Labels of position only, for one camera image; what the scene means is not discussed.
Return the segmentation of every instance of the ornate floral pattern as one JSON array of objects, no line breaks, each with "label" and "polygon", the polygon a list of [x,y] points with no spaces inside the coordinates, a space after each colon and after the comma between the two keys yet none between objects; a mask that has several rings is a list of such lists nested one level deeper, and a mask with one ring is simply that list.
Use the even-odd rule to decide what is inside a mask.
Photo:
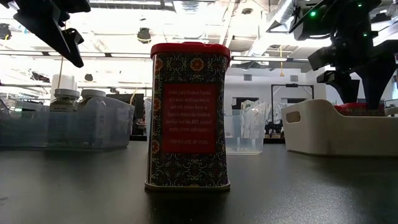
[{"label": "ornate floral pattern", "polygon": [[[154,110],[148,183],[156,186],[217,187],[228,184],[224,136],[224,78],[228,59],[214,54],[160,53],[155,56]],[[215,83],[217,133],[215,154],[162,152],[162,99],[164,83]]]}]

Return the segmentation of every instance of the bin handle cutout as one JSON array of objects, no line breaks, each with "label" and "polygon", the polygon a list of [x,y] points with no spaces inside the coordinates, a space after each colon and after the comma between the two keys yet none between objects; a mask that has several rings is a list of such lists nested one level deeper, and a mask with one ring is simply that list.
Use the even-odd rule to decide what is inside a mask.
[{"label": "bin handle cutout", "polygon": [[288,123],[297,123],[301,121],[300,112],[294,111],[286,114],[286,121]]}]

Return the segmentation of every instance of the red label panel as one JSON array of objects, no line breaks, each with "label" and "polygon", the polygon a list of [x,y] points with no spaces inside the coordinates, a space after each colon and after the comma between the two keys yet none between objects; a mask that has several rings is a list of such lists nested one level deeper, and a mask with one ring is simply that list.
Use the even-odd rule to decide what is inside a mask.
[{"label": "red label panel", "polygon": [[164,152],[215,153],[217,96],[216,84],[164,83]]}]

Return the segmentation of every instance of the white bottle cap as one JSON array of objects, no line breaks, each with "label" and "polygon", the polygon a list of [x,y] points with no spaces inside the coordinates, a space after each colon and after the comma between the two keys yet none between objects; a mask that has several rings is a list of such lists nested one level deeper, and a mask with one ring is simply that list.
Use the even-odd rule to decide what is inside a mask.
[{"label": "white bottle cap", "polygon": [[102,96],[102,97],[105,97],[106,93],[104,91],[101,91],[101,90],[90,90],[90,89],[87,89],[87,90],[82,90],[81,91],[81,96],[82,97],[88,97],[88,96]]},{"label": "white bottle cap", "polygon": [[69,89],[62,89],[62,88],[58,88],[55,89],[54,91],[54,96],[70,96],[70,97],[74,97],[74,98],[79,98],[80,94],[79,91],[77,90],[69,90]]}]

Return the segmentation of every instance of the countertop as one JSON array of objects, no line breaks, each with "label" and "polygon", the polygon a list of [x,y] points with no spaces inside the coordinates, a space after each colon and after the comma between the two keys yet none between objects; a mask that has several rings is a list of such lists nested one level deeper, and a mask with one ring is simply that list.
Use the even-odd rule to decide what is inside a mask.
[{"label": "countertop", "polygon": [[101,153],[0,151],[1,224],[398,223],[398,160],[264,145],[228,156],[231,191],[146,192],[146,142]]}]

